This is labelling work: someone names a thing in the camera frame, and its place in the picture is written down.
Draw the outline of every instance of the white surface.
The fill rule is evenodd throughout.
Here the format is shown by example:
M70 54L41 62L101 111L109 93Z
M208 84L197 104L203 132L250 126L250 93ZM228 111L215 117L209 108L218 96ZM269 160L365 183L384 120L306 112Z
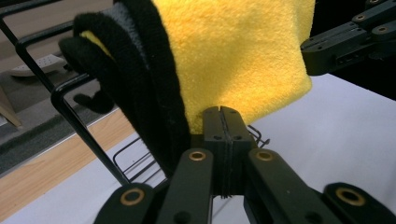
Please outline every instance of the white surface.
M313 84L304 98L253 124L271 139L266 147L277 151L308 186L322 191L327 184L347 182L396 213L396 103L330 75L313 77ZM132 152L122 158L138 157L137 150ZM158 181L159 175L149 182ZM92 223L119 186L95 160L4 223ZM242 199L215 199L213 223L248 223Z

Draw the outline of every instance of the yellow microfiber cloth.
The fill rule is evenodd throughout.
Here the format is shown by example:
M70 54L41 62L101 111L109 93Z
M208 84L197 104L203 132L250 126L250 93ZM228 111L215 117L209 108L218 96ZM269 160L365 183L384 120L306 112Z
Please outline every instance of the yellow microfiber cloth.
M92 101L114 101L171 176L207 108L249 124L310 90L300 45L313 12L314 0L120 0L78 15L60 47L101 83Z
M249 124L311 88L300 45L314 0L154 0L174 53L191 133L210 106Z

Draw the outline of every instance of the screw hole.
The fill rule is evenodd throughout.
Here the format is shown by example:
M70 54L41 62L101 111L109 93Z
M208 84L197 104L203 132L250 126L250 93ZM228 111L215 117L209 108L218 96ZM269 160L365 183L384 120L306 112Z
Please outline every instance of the screw hole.
M256 158L261 161L271 161L274 159L273 155L266 151L260 151L256 154Z
M364 20L366 17L364 16L364 15L359 15L359 16L356 16L356 20L358 20L358 21L362 21L362 20Z
M142 189L134 188L125 191L121 195L120 201L123 205L132 206L142 202L144 197L145 192Z
M362 206L366 203L366 200L358 192L353 189L339 188L335 191L337 197L350 205Z
M388 30L388 28L385 27L385 26L381 26L381 27L378 28L379 32L386 32L387 30Z
M206 154L202 151L194 151L189 155L192 161L203 161L206 158Z

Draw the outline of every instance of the black fabric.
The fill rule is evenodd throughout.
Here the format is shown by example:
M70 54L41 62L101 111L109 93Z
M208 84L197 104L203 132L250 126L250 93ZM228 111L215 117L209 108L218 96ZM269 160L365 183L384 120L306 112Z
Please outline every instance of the black fabric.
M311 36L328 31L365 10L365 0L318 0L315 5ZM396 57L382 60L367 58L361 63L332 72L332 75L369 91L396 100Z
M184 105L179 93L175 62L167 35L161 21L151 16L155 7L150 8L137 20L142 26L151 27L154 35L145 39L148 64L144 63L136 46L128 34L112 19L97 13L87 13L75 18L75 37L60 42L61 51L70 65L79 72L95 76L102 90L119 106L126 118L147 145L155 160L160 164L166 176L176 169L182 152L190 147L190 133L184 115ZM88 39L79 37L83 31L91 31L109 50L111 57Z
M73 100L98 114L106 114L114 107L113 100L103 90L98 91L92 98L79 93L73 97Z

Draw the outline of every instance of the wooden floor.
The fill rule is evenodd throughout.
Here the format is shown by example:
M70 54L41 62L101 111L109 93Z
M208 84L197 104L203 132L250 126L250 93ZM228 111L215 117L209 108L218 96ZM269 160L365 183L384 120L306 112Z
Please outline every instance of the wooden floor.
M4 21L17 38L30 35L51 26L71 21L79 13L101 11L112 6L112 0L64 0L43 7L33 8L4 17ZM59 51L60 38L71 32L33 44L28 48L33 58L38 59ZM11 42L0 32L0 72L22 65Z
M90 132L107 150L131 135L134 129L123 114L116 110L94 123ZM79 136L73 135L1 178L0 222L94 159L94 154Z

